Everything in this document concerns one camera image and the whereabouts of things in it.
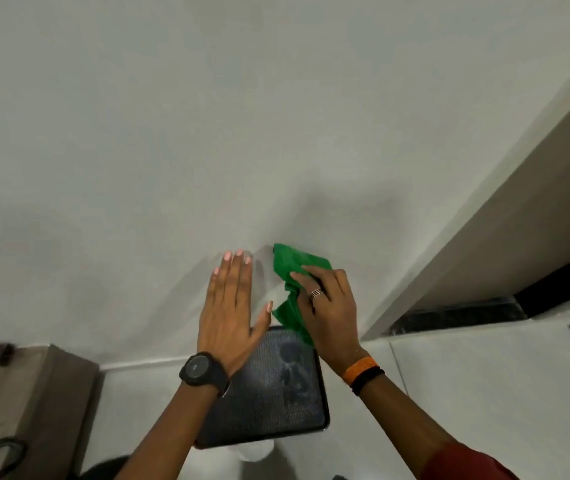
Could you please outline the red sleeve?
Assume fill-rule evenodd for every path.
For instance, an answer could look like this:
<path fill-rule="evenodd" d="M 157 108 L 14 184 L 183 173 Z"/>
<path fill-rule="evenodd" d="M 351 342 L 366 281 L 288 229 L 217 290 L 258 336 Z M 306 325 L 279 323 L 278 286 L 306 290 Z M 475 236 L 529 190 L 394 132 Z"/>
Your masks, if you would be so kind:
<path fill-rule="evenodd" d="M 426 463 L 420 480 L 520 480 L 493 457 L 450 442 Z"/>

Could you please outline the person's left hand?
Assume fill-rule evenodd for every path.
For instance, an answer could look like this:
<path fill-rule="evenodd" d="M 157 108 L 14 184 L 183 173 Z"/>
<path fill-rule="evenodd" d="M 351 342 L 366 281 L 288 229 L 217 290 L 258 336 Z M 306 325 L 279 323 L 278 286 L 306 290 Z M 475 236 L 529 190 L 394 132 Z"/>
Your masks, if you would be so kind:
<path fill-rule="evenodd" d="M 217 313 L 206 317 L 205 298 L 197 340 L 197 352 L 207 352 L 214 356 L 223 365 L 229 377 L 232 377 L 243 367 L 264 338 L 252 340 L 252 326 L 256 322 L 256 320 L 252 321 L 252 273 L 254 265 L 252 256 L 245 250 L 243 267 L 245 309 L 238 310 L 230 304 L 230 266 L 236 251 L 225 251 L 218 265 L 222 268 L 218 278 L 220 307 Z"/>

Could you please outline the black wristband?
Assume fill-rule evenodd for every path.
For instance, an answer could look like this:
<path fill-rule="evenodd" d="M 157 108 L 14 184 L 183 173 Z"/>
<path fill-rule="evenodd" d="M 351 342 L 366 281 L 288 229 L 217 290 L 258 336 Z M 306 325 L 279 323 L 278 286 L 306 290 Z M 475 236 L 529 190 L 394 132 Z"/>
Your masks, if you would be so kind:
<path fill-rule="evenodd" d="M 385 371 L 377 365 L 361 371 L 351 382 L 350 384 L 351 391 L 353 392 L 354 395 L 359 397 L 361 391 L 368 383 L 370 383 L 372 380 L 376 379 L 379 376 L 383 376 L 384 374 Z"/>

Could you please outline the person's right forearm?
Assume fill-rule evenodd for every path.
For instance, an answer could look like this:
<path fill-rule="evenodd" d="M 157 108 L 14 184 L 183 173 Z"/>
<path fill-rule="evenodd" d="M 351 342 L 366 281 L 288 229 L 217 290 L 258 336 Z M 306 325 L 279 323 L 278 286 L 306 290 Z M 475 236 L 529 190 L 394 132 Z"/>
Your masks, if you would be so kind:
<path fill-rule="evenodd" d="M 361 401 L 384 430 L 416 480 L 431 457 L 455 439 L 386 374 L 368 383 Z"/>

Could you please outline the green cleaning cloth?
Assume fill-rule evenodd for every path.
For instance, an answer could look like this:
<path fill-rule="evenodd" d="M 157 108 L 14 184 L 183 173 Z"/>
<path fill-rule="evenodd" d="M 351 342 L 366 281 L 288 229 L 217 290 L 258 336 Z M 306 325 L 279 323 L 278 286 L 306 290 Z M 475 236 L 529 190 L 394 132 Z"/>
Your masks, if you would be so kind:
<path fill-rule="evenodd" d="M 273 271 L 284 281 L 284 289 L 288 295 L 285 301 L 272 313 L 284 328 L 294 331 L 307 345 L 313 347 L 312 338 L 306 329 L 297 303 L 302 287 L 290 275 L 292 272 L 308 275 L 303 266 L 331 269 L 329 260 L 324 257 L 306 253 L 285 244 L 274 244 Z"/>

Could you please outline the black wristwatch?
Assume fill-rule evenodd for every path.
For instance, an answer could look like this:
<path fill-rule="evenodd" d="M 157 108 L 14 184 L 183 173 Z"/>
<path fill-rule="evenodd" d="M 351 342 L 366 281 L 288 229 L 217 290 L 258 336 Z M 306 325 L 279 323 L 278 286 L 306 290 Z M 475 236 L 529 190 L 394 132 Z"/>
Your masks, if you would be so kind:
<path fill-rule="evenodd" d="M 224 397 L 231 383 L 223 365 L 207 352 L 189 357 L 179 372 L 179 378 L 190 387 L 215 387 L 218 397 Z"/>

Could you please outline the black mesh-top bin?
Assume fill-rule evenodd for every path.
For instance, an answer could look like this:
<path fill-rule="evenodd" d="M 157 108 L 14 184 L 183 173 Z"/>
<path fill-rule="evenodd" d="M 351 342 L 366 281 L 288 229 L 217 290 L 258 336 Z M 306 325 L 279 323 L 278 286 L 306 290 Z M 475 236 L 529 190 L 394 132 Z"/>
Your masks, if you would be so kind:
<path fill-rule="evenodd" d="M 212 449 L 326 430 L 329 405 L 317 351 L 283 326 L 272 326 L 195 440 Z"/>

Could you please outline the person's right hand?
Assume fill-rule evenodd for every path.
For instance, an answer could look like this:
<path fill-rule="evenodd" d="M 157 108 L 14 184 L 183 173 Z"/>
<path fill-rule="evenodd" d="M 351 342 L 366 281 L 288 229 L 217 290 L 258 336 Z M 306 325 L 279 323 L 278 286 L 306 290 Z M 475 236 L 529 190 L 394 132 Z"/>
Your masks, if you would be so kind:
<path fill-rule="evenodd" d="M 356 362 L 369 356 L 360 345 L 357 307 L 343 269 L 303 266 L 290 272 L 301 286 L 297 297 L 305 328 L 321 358 L 340 377 Z"/>

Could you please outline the person's left forearm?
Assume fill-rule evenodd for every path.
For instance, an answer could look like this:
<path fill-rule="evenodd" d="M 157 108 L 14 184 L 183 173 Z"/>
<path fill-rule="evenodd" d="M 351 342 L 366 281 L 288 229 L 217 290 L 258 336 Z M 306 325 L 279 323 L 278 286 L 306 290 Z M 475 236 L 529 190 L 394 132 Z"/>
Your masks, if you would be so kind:
<path fill-rule="evenodd" d="M 212 385 L 181 383 L 114 480 L 177 480 L 217 396 Z"/>

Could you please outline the beige door frame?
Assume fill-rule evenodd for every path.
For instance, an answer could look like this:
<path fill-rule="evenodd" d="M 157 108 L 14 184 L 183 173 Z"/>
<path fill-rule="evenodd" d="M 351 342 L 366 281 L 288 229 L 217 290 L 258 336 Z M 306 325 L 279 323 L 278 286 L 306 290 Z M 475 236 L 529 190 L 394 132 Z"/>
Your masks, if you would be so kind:
<path fill-rule="evenodd" d="M 513 295 L 570 263 L 570 82 L 446 231 L 362 339 L 410 310 Z"/>

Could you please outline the orange wristband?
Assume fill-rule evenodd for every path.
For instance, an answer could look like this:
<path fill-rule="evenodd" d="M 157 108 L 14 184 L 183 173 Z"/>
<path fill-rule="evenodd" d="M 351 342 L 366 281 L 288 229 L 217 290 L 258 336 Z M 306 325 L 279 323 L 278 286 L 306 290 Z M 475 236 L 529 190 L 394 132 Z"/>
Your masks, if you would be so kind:
<path fill-rule="evenodd" d="M 364 356 L 356 360 L 344 371 L 342 380 L 351 387 L 359 376 L 371 369 L 379 369 L 379 365 L 371 356 Z"/>

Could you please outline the beige cabinet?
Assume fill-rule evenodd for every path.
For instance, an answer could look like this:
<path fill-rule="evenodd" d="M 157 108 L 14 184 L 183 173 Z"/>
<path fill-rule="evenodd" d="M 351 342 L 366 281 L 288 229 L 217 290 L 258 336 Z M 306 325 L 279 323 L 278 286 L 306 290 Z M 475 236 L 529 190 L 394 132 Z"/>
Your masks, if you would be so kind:
<path fill-rule="evenodd" d="M 0 344 L 0 480 L 70 480 L 99 377 L 55 345 Z"/>

